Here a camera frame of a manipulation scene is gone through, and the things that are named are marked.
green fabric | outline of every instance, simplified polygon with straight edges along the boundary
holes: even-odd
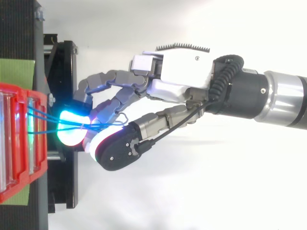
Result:
[[[14,84],[23,89],[32,89],[34,75],[33,60],[0,58],[0,82]],[[6,200],[2,205],[28,205],[30,185]]]
[[[31,90],[34,64],[33,60],[0,59],[0,82]]]

cable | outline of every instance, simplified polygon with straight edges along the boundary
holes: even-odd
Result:
[[[37,132],[28,132],[28,134],[47,134],[47,133],[56,133],[59,131],[69,131],[69,130],[74,130],[74,129],[81,129],[80,127],[72,127],[72,128],[63,128],[63,129],[54,129],[54,130],[47,130],[47,131],[37,131]]]
[[[115,122],[119,122],[120,124],[113,124],[113,123],[100,123],[100,124],[81,124],[81,123],[77,123],[77,122],[72,122],[72,121],[67,121],[67,120],[61,120],[57,117],[54,117],[52,115],[49,115],[49,114],[46,114],[40,110],[37,110],[35,108],[32,108],[30,106],[28,106],[29,109],[37,112],[37,113],[40,113],[46,117],[49,117],[48,118],[45,118],[45,117],[42,117],[42,116],[37,116],[37,115],[34,115],[34,114],[31,114],[31,113],[28,113],[29,115],[32,115],[33,117],[36,117],[36,118],[39,118],[39,119],[42,119],[42,120],[46,120],[46,121],[49,121],[49,122],[54,122],[54,123],[62,123],[62,124],[66,124],[66,125],[72,125],[72,126],[85,126],[85,127],[105,127],[105,126],[122,126],[122,125],[125,125],[126,123],[128,123],[129,119],[127,117],[127,115],[125,113],[119,113],[119,114],[123,114],[126,118],[126,121],[125,122],[121,122],[121,121],[115,121]]]
[[[54,132],[59,132],[59,131],[68,131],[68,130],[74,130],[74,129],[87,129],[87,130],[92,130],[92,131],[96,131],[96,132],[99,132],[101,131],[102,129],[104,128],[107,128],[109,126],[123,126],[125,125],[126,123],[128,123],[129,119],[127,117],[127,115],[125,113],[119,113],[119,114],[123,114],[126,118],[126,121],[125,122],[121,122],[121,121],[115,121],[115,122],[120,122],[120,124],[113,124],[113,123],[101,123],[101,124],[81,124],[81,123],[77,123],[77,122],[72,122],[72,121],[66,121],[66,120],[61,120],[61,119],[58,119],[54,116],[51,116],[49,114],[46,114],[40,110],[37,110],[35,108],[32,108],[30,106],[28,106],[28,108],[30,110],[33,110],[33,111],[36,111],[46,117],[43,117],[43,116],[38,116],[38,115],[35,115],[35,114],[32,114],[32,113],[27,113],[28,115],[30,116],[33,116],[35,118],[38,118],[38,119],[41,119],[41,120],[45,120],[45,121],[48,121],[48,122],[52,122],[52,123],[61,123],[61,124],[64,124],[64,125],[69,125],[69,126],[76,126],[76,127],[71,127],[71,128],[64,128],[64,129],[54,129],[54,130],[47,130],[47,131],[37,131],[37,132],[28,132],[28,134],[47,134],[47,133],[54,133]]]
[[[224,90],[228,87],[228,84],[232,81],[234,76],[243,68],[244,60],[238,55],[226,55],[217,58],[214,63],[227,63],[230,62],[218,76],[214,77],[213,84],[209,89],[209,99],[212,101],[220,100],[220,97]]]
[[[158,142],[159,140],[161,140],[162,138],[166,137],[168,134],[170,134],[171,132],[173,132],[174,130],[176,130],[177,128],[179,128],[180,126],[182,126],[184,123],[186,123],[187,121],[189,121],[195,114],[197,114],[200,110],[205,109],[207,106],[212,105],[216,102],[206,102],[203,105],[201,105],[200,107],[198,107],[197,109],[195,109],[190,115],[188,115],[186,118],[184,118],[182,121],[180,121],[178,124],[174,125],[172,128],[170,128],[169,130],[167,130],[165,133],[161,134],[160,136],[158,136],[155,139],[151,139],[151,140],[145,140],[141,143],[139,143],[138,145],[136,145],[136,151],[139,154],[143,154],[145,152],[147,152],[149,149],[151,149],[151,147]]]

black cable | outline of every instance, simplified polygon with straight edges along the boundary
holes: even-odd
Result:
[[[176,124],[175,126],[171,127],[169,130],[167,130],[165,133],[161,134],[157,138],[151,139],[151,140],[145,140],[142,143],[139,143],[135,147],[136,151],[139,154],[143,154],[143,153],[147,152],[149,149],[151,149],[151,147],[156,142],[158,142],[159,140],[161,140],[162,138],[166,137],[168,134],[170,134],[171,132],[173,132],[174,130],[176,130],[180,126],[182,126],[184,123],[189,121],[195,114],[197,114],[200,110],[205,109],[207,106],[209,106],[211,104],[213,104],[213,102],[206,102],[206,103],[204,103],[203,105],[201,105],[200,107],[195,109],[190,115],[188,115],[186,118],[184,118],[182,121],[180,121],[178,124]]]
[[[213,83],[209,89],[209,99],[212,101],[220,100],[224,90],[227,89],[228,84],[239,71],[242,70],[244,60],[238,55],[226,55],[217,58],[214,63],[228,63],[228,65],[213,79]]]

coiled cable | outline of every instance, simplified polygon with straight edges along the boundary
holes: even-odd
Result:
[[[216,102],[221,99],[221,95],[226,90],[229,83],[231,83],[234,76],[243,68],[244,60],[238,55],[226,55],[214,60],[214,63],[229,63],[219,73],[218,76],[214,77],[213,83],[209,89],[210,101]]]

blue wire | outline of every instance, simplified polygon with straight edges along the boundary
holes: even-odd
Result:
[[[46,116],[47,118],[43,117],[43,116],[38,116],[32,113],[27,113],[30,116],[36,117],[38,119],[42,119],[45,121],[49,121],[49,122],[53,122],[53,123],[61,123],[64,125],[70,125],[70,126],[77,126],[77,127],[71,127],[71,128],[64,128],[64,129],[55,129],[55,130],[47,130],[47,131],[38,131],[38,132],[28,132],[28,134],[47,134],[47,133],[54,133],[54,132],[59,132],[59,131],[68,131],[68,130],[74,130],[74,129],[81,129],[81,127],[83,127],[83,129],[87,129],[87,130],[92,130],[92,131],[96,131],[99,132],[104,128],[107,128],[109,126],[123,126],[124,124],[126,124],[128,122],[128,117],[126,114],[124,113],[119,113],[119,114],[123,114],[126,118],[125,122],[121,122],[121,121],[115,121],[115,122],[120,122],[120,124],[112,124],[112,123],[101,123],[101,124],[81,124],[81,123],[77,123],[77,122],[72,122],[72,121],[66,121],[66,120],[61,120],[57,117],[54,117],[52,115],[49,115],[47,113],[44,113],[40,110],[37,110],[33,107],[28,106],[28,108],[30,110],[33,110],[35,112],[38,112],[44,116]]]
[[[63,129],[54,129],[54,130],[47,130],[47,131],[39,131],[39,132],[28,132],[28,134],[47,134],[47,133],[55,133],[59,131],[69,131],[74,129],[80,129],[80,127],[72,127],[72,128],[63,128]]]
[[[45,117],[42,117],[42,116],[37,116],[35,114],[31,114],[31,113],[27,113],[28,115],[30,116],[33,116],[35,118],[39,118],[41,120],[44,120],[44,121],[49,121],[49,122],[53,122],[53,123],[61,123],[61,124],[64,124],[64,125],[69,125],[69,126],[78,126],[78,127],[81,127],[82,125],[84,127],[101,127],[101,126],[93,126],[93,125],[88,125],[88,124],[81,124],[81,123],[76,123],[76,122],[71,122],[71,121],[64,121],[64,120],[59,120],[59,121],[54,121],[54,120],[51,120],[51,119],[48,119],[48,118],[45,118]]]
[[[52,118],[52,119],[54,119],[54,120],[56,120],[56,121],[65,121],[65,120],[61,120],[61,119],[59,119],[59,118],[57,118],[57,117],[55,117],[55,116],[52,116],[52,115],[49,115],[49,114],[47,114],[47,113],[44,113],[44,112],[42,112],[42,111],[40,111],[40,110],[38,110],[38,109],[35,109],[35,108],[33,108],[33,107],[31,107],[31,106],[28,106],[28,108],[29,109],[32,109],[33,111],[35,111],[35,112],[37,112],[37,113],[40,113],[40,114],[42,114],[42,115],[45,115],[46,117],[49,117],[49,118]],[[121,123],[121,124],[113,124],[113,123],[101,123],[101,124],[90,124],[91,126],[105,126],[105,125],[107,125],[107,126],[122,126],[122,125],[124,125],[124,124],[126,124],[127,122],[128,122],[128,118],[127,118],[127,116],[124,114],[124,113],[120,113],[120,114],[123,114],[124,116],[125,116],[125,118],[126,118],[126,121],[124,122],[124,123]],[[76,123],[76,122],[74,122],[75,123],[75,125],[76,126],[82,126],[83,124],[81,124],[81,123]]]

